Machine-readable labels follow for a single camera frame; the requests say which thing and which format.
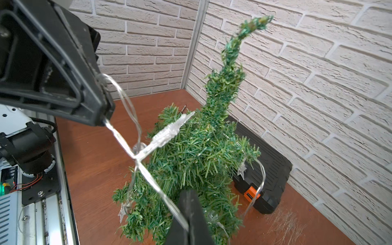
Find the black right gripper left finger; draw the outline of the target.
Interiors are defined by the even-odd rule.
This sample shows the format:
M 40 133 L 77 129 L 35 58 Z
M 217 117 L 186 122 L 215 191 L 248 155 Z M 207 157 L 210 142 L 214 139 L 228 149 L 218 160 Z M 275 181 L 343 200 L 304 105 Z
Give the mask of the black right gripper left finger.
M 181 192 L 177 206 L 180 209 L 180 214 L 185 217 L 188 231 L 174 219 L 167 234 L 165 245 L 195 245 L 194 220 L 196 214 L 196 192 L 194 190 Z

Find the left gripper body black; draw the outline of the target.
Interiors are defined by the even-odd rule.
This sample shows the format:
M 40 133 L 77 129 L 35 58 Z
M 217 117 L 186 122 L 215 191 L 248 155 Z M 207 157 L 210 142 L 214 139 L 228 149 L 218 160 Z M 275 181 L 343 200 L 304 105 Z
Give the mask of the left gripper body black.
M 97 30 L 63 7 L 61 10 L 61 22 L 80 57 L 98 58 L 96 51 L 101 36 Z

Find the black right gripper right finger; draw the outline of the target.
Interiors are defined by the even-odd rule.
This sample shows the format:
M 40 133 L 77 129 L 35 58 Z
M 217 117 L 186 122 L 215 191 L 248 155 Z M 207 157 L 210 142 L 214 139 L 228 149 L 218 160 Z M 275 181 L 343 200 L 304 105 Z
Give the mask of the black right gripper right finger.
M 189 192 L 189 244 L 214 245 L 196 191 Z

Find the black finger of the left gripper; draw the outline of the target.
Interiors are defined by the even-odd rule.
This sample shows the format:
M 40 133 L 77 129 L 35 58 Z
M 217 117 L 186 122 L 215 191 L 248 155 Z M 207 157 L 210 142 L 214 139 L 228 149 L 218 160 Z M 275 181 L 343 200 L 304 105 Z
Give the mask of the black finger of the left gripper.
M 1 103 L 103 126 L 115 103 L 98 58 L 80 57 L 56 1 L 1 1 Z

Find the small green christmas tree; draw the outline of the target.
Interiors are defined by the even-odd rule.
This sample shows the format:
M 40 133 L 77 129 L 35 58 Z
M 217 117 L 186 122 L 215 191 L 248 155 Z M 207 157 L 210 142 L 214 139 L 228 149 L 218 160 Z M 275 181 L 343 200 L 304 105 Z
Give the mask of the small green christmas tree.
M 177 201 L 182 191 L 192 189 L 201 202 L 201 216 L 207 219 L 206 237 L 213 244 L 228 244 L 239 229 L 242 221 L 237 216 L 237 197 L 229 186 L 240 165 L 255 161 L 260 153 L 246 138 L 236 135 L 236 123 L 227 121 L 228 108 L 246 77 L 236 62 L 242 41 L 264 30 L 272 19 L 264 16 L 241 24 L 222 50 L 221 70 L 213 70 L 206 77 L 206 104 L 188 113 L 188 120 L 174 137 L 145 155 L 146 169 L 162 194 L 148 185 L 139 166 L 134 169 L 132 182 L 115 191 L 115 202 L 131 206 L 127 223 L 121 228 L 123 236 L 141 242 L 150 232 L 156 244 L 163 244 L 175 221 L 163 197 Z

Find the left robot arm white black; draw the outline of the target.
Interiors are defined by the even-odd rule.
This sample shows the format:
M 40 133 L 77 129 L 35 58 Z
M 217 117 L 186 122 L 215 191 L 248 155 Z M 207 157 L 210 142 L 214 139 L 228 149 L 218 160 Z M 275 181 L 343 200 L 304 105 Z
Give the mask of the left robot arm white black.
M 100 71 L 100 34 L 65 1 L 1 1 L 1 244 L 77 245 L 79 236 L 56 117 L 112 131 L 155 190 L 142 160 L 176 136 L 182 116 L 149 145 L 129 147 L 110 123 L 109 85 L 133 121 L 129 97 Z

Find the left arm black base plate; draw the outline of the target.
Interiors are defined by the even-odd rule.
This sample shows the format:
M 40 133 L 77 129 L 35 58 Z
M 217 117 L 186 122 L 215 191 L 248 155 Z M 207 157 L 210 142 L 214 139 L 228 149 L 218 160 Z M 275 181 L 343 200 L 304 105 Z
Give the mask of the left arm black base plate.
M 57 166 L 54 166 L 43 178 L 31 187 L 21 191 L 21 203 L 24 206 L 36 203 L 61 191 Z

